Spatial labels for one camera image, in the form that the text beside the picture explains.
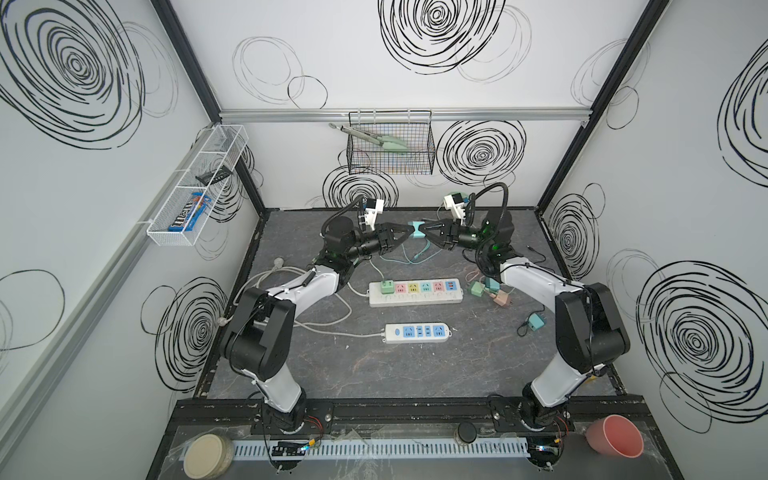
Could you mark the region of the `pink charger plug with cable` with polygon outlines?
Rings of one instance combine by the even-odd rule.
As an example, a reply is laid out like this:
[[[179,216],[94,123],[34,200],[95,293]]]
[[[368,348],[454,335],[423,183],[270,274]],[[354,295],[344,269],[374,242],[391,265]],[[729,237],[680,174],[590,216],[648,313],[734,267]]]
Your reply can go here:
[[[466,281],[468,283],[469,292],[470,292],[470,288],[471,288],[471,285],[472,285],[473,282],[479,281],[479,282],[484,284],[484,278],[485,277],[487,277],[487,276],[483,276],[480,273],[479,270],[475,270],[475,271],[469,273],[466,276]],[[506,306],[508,306],[511,303],[511,292],[504,290],[502,288],[501,284],[500,284],[500,290],[498,292],[492,293],[492,292],[489,292],[487,289],[485,289],[485,292],[484,292],[483,296],[487,296],[495,304],[497,304],[497,305],[499,305],[501,307],[506,307]]]

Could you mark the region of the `green charger plug with cable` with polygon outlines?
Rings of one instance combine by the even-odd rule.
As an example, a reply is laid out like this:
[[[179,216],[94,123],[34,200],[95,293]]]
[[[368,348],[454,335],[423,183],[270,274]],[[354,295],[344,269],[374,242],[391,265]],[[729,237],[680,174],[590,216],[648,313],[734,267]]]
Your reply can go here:
[[[380,277],[380,290],[383,295],[390,295],[395,293],[395,282],[391,279],[387,279],[383,272],[374,264],[372,259],[368,260],[369,265],[377,272]]]

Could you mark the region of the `large multicolour power strip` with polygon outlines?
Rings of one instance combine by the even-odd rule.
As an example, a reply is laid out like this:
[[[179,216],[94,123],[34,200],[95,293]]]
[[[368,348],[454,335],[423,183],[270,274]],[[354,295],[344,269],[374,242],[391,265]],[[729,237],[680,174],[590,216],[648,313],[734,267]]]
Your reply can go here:
[[[463,291],[456,278],[393,281],[395,293],[390,295],[381,293],[380,281],[369,284],[368,300],[371,307],[445,305],[463,301]]]

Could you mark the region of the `small blue white power strip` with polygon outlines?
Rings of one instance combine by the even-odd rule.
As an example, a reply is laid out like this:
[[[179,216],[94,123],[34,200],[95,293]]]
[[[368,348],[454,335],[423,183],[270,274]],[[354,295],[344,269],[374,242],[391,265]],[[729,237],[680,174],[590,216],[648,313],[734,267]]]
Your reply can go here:
[[[387,324],[384,342],[387,344],[442,343],[451,336],[450,328],[442,322]]]

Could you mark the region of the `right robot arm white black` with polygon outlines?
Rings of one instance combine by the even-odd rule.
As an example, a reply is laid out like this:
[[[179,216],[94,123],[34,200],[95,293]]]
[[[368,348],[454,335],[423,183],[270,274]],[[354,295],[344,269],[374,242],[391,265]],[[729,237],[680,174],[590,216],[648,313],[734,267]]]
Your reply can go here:
[[[511,245],[511,214],[496,207],[479,227],[460,219],[425,222],[418,230],[436,246],[474,252],[480,272],[519,290],[555,315],[557,353],[523,389],[518,411],[526,428],[540,431],[592,375],[630,350],[614,295],[602,283],[584,284],[536,265]]]

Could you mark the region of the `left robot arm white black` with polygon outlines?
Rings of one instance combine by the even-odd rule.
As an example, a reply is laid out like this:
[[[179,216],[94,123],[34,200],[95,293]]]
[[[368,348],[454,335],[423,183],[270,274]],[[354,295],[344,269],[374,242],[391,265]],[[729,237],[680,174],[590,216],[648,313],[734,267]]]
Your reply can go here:
[[[296,318],[343,288],[361,261],[394,250],[414,231],[409,224],[386,222],[364,232],[337,215],[323,224],[323,248],[305,273],[281,286],[252,286],[239,293],[223,329],[220,355],[258,387],[263,414],[278,428],[298,430],[306,412],[306,392],[287,365]]]

